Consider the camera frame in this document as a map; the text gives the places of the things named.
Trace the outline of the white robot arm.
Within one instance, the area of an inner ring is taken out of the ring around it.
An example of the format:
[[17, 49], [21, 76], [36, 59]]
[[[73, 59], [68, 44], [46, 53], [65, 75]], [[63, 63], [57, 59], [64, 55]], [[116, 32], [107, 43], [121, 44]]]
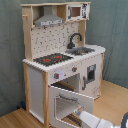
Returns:
[[75, 111], [75, 114], [85, 123], [89, 128], [128, 128], [128, 112], [122, 117], [121, 125], [117, 126], [108, 120], [100, 119], [86, 111]]

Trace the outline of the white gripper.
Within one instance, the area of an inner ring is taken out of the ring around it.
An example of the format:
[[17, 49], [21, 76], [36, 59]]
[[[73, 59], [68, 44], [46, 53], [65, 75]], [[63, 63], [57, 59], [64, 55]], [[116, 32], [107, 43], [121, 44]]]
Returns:
[[96, 128], [100, 119], [86, 111], [76, 111], [76, 115], [90, 128]]

